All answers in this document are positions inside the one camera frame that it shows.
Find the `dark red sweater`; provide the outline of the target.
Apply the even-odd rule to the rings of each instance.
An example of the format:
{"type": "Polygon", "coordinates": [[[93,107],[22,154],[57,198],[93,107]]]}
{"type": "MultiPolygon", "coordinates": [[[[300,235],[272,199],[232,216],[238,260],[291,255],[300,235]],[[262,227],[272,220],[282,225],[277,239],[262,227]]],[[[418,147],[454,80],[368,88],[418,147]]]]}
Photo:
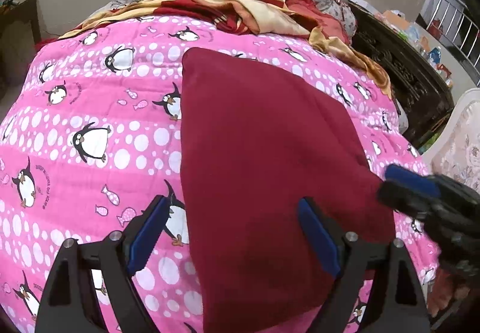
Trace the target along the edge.
{"type": "Polygon", "coordinates": [[[333,277],[299,225],[305,196],[363,240],[395,236],[337,100],[258,61],[182,58],[181,189],[206,332],[304,331],[333,277]]]}

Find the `dark carved wooden headboard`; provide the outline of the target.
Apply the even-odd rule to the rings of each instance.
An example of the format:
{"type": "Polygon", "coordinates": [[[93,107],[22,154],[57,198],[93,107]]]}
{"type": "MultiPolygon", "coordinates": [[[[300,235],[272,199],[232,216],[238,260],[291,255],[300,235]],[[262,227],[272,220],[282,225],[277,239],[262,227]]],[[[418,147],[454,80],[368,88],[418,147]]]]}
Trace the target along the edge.
{"type": "Polygon", "coordinates": [[[447,84],[413,46],[368,11],[350,5],[357,28],[355,50],[376,61],[388,73],[394,97],[408,119],[403,136],[416,148],[446,125],[454,101],[447,84]]]}

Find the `white metal railing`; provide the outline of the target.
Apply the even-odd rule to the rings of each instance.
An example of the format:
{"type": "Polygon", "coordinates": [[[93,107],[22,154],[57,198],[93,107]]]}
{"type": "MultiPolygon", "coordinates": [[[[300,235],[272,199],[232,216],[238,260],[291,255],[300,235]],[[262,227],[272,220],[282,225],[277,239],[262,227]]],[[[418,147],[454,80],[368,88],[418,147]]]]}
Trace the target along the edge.
{"type": "Polygon", "coordinates": [[[479,24],[461,0],[431,0],[427,30],[479,87],[479,24]]]}

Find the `pink penguin quilt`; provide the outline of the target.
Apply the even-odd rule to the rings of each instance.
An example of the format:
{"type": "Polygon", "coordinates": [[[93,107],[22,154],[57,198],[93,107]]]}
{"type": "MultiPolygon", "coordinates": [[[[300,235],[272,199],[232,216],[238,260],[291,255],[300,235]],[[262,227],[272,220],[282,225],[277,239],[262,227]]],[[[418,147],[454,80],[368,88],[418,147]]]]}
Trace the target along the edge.
{"type": "Polygon", "coordinates": [[[133,281],[162,332],[202,331],[180,180],[182,57],[191,47],[282,68],[337,100],[374,174],[392,163],[427,173],[374,82],[303,39],[148,16],[53,42],[1,121],[1,307],[19,331],[36,327],[64,240],[101,240],[163,194],[173,197],[172,218],[133,281]]]}

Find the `red and cream blanket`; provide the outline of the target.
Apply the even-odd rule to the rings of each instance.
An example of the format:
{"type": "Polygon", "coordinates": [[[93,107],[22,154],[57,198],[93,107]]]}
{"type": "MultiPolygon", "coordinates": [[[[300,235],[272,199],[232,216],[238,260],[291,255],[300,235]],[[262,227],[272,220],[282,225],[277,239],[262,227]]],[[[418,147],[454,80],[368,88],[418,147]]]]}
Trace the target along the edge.
{"type": "Polygon", "coordinates": [[[120,9],[94,14],[60,38],[72,38],[113,22],[144,16],[193,17],[210,22],[217,29],[234,35],[273,33],[306,39],[315,50],[363,70],[384,95],[393,97],[390,78],[377,62],[339,38],[326,38],[319,26],[313,30],[305,29],[291,17],[293,14],[286,7],[285,0],[141,0],[120,9]]]}

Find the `dark wooden desk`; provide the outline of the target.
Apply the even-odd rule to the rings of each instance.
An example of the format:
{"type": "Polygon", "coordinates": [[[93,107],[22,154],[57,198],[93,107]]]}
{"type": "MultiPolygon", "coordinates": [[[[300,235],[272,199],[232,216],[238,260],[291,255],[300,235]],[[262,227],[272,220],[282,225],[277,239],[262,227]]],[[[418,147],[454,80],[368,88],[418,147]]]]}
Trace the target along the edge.
{"type": "Polygon", "coordinates": [[[38,0],[1,6],[1,95],[24,82],[40,42],[38,0]]]}

